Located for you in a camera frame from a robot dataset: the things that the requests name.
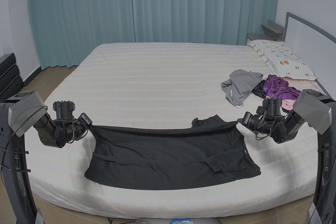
floral pillowcase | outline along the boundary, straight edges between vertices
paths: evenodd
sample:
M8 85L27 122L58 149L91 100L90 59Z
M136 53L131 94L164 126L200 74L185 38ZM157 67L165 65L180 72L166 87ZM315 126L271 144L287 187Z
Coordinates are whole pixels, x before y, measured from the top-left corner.
M279 77L317 79L313 70L282 41L253 40L247 45L251 46Z

robotic arm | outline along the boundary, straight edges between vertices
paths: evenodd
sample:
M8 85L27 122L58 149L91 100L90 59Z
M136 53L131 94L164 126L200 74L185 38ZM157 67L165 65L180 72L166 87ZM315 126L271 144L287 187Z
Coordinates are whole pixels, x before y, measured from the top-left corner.
M294 139L305 121L317 131L317 182L305 223L330 223L336 192L336 122L332 121L336 102L318 91L303 90L290 114L282 116L280 106L280 99L264 99L255 115L246 112L237 121L254 132L257 140L270 136L278 144Z
M31 192L26 164L24 133L33 126L46 146L62 148L82 139L92 121L82 113L78 119L70 101L54 102L52 120L36 91L24 91L0 104L0 159L7 194L18 224L44 223Z

floor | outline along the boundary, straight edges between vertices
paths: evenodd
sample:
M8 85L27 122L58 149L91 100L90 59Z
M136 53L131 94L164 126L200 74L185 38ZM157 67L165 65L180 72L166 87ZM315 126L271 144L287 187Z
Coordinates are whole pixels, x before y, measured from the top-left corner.
M37 90L43 101L76 67L54 67L43 70L23 90ZM309 203L313 195L262 212L248 215L219 218L223 224L298 224L304 223ZM37 207L41 210L46 224L109 224L107 217L89 215L82 212L61 208L34 196ZM9 203L6 190L0 182L0 219L2 224L15 223L15 216ZM129 222L129 219L112 219L113 224Z

white bed sheet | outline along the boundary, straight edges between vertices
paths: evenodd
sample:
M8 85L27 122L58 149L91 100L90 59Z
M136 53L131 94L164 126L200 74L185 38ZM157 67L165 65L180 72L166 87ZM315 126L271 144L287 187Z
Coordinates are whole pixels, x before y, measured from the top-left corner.
M102 44L74 70L45 102L52 118L56 100L75 102L74 116L85 112L95 125L135 128L189 128L198 117L218 114L225 121L254 113L262 99L251 94L241 109L225 99L221 82L236 69L271 73L249 46L191 43ZM291 81L298 88L310 83ZM95 139L63 149L45 147L36 131L26 133L32 191L43 200L95 215L138 217L223 217L257 212L314 192L317 136L307 123L284 144L245 136L261 175L211 187L185 190L130 190L87 180Z

purple satin cloth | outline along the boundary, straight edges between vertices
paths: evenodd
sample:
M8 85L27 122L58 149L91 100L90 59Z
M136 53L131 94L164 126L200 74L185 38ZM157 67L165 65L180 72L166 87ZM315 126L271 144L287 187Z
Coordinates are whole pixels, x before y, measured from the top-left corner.
M288 82L283 78L279 78L276 75L268 75L264 84L264 92L270 98L296 100L301 91L289 87Z

